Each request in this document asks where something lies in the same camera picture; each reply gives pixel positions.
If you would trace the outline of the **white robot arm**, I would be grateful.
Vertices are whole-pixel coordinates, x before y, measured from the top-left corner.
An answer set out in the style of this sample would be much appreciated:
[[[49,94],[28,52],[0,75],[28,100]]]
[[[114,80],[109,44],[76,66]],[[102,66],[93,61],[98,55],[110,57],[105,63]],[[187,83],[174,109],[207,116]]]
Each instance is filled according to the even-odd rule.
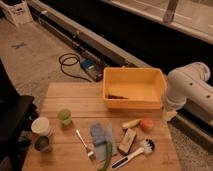
[[[190,110],[213,126],[213,86],[207,83],[210,75],[209,67],[203,62],[171,70],[167,75],[168,87],[162,95],[164,120],[173,119],[190,100],[193,103]]]

